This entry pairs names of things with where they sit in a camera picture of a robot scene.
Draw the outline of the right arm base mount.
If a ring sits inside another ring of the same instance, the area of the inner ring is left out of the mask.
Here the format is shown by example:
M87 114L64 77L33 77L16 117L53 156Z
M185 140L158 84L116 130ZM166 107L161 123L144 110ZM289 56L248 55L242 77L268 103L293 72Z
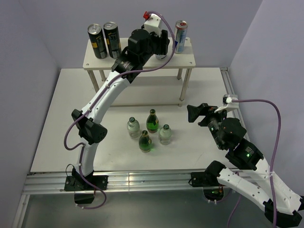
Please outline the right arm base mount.
M219 184L217 178L206 171L191 172L188 184L193 188L202 188L203 198L207 203L217 204L224 199L223 185Z

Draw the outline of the silver can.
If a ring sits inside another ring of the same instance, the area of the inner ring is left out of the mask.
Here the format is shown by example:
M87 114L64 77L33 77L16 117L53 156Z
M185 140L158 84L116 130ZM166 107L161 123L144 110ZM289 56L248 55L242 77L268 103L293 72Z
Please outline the silver can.
M165 59L167 55L155 55L156 59L162 60Z
M175 24L175 53L182 53L186 41L188 24L184 20L179 20Z

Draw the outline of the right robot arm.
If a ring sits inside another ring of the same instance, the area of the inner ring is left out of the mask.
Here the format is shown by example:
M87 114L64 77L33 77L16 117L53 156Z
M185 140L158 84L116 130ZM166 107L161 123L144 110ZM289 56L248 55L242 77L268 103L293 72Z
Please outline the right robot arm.
M193 187L225 185L255 203L265 217L280 228L297 227L304 209L304 198L293 192L274 172L266 158L250 141L245 139L246 129L237 118L228 118L227 111L217 106L202 103L187 106L188 121L207 127L220 150L227 151L225 157L240 171L248 174L253 183L237 176L219 161L213 161L203 172L191 173Z

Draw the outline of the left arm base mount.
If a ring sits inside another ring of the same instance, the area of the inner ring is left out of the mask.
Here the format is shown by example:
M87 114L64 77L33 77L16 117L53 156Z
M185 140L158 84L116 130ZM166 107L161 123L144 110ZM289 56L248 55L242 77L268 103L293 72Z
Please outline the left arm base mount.
M94 172L91 172L88 176L81 176L81 174L76 171L76 168L73 167L70 175L66 173L64 191L74 192L74 202L77 207L81 209L98 209L102 207L107 200L105 193L107 184L107 175L94 175ZM102 203L97 206L89 206L89 204L94 201L98 191L104 196Z

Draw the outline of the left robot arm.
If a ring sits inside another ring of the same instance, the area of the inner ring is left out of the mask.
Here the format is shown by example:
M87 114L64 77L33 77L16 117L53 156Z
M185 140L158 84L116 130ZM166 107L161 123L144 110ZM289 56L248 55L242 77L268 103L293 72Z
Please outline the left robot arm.
M105 113L117 96L145 71L143 66L152 55L168 53L170 39L174 39L171 29L163 29L160 34L146 28L134 30L128 38L128 45L116 59L108 79L100 90L81 110L73 110L74 122L67 131L70 132L74 126L77 127L81 141L69 147L65 136L64 147L69 151L77 147L81 149L77 165L72 170L72 177L80 189L96 188L93 182L93 163L98 144L107 134L107 129L101 125Z

